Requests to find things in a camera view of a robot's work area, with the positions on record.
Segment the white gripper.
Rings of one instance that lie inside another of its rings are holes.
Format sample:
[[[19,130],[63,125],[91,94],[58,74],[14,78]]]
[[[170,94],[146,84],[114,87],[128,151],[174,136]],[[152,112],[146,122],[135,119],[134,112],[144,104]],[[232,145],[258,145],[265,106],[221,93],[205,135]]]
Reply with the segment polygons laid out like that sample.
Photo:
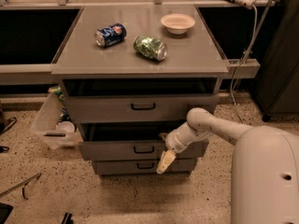
[[[183,152],[187,146],[179,139],[178,129],[175,129],[171,133],[159,133],[159,137],[165,141],[165,146],[169,149],[162,153],[156,169],[156,172],[161,175],[175,160],[176,153]]]

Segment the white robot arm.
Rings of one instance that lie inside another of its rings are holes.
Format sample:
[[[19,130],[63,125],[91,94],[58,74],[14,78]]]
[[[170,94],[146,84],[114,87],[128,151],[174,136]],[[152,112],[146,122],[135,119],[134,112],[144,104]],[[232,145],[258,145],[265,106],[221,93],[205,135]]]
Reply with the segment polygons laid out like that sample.
[[[231,174],[231,224],[299,224],[299,136],[269,126],[219,119],[203,108],[163,136],[166,150],[156,172],[210,135],[235,146]]]

